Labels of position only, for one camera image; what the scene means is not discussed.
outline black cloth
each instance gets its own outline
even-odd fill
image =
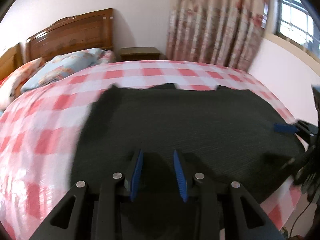
[[[189,91],[177,90],[172,84],[145,90],[112,86],[93,104],[84,125],[71,185],[84,180],[92,193],[98,193],[103,179],[115,172],[125,173],[132,150],[141,148],[144,163],[137,205],[147,219],[140,229],[153,224],[151,217],[165,207],[186,217],[172,164],[173,150],[180,149],[198,172],[221,182],[239,181],[262,202],[289,176],[280,168],[303,154],[304,148],[295,135],[273,131],[273,123],[285,121],[262,98],[249,90],[219,88]],[[143,199],[140,193],[154,193],[156,201],[146,204],[146,197],[144,203],[139,202]],[[129,209],[126,218],[139,227],[136,214],[128,213]],[[179,231],[175,225],[181,217],[168,214],[157,216],[157,222],[165,220],[173,232]]]

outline blue gripper pad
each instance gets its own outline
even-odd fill
[[[173,153],[173,165],[174,165],[174,170],[176,172],[177,176],[177,182],[178,182],[178,187],[180,191],[180,196],[182,197],[184,202],[187,202],[188,200],[188,192],[187,192],[187,181],[186,178],[183,174],[182,166],[178,157],[178,153],[175,150]]]
[[[273,130],[275,132],[290,133],[290,134],[294,134],[299,131],[294,124],[282,124],[282,123],[274,123]]]
[[[130,185],[130,200],[133,201],[135,197],[137,196],[138,187],[139,187],[139,181],[141,176],[141,170],[142,170],[142,164],[143,164],[143,152],[140,150],[139,156],[137,159],[136,166],[134,168],[134,172],[131,179],[131,185]]]

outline bedsheet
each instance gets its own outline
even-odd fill
[[[111,84],[148,88],[249,89],[286,120],[295,119],[250,74],[222,66],[180,61],[101,64],[21,95],[0,117],[0,221],[13,239],[29,239],[68,190],[68,178],[91,103]],[[261,206],[278,228],[294,210],[300,190],[288,178]]]

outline wooden nightstand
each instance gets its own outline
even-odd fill
[[[158,60],[160,51],[155,47],[122,48],[119,50],[120,61]]]

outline floral curtain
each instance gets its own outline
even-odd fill
[[[172,0],[167,58],[248,71],[268,0]]]

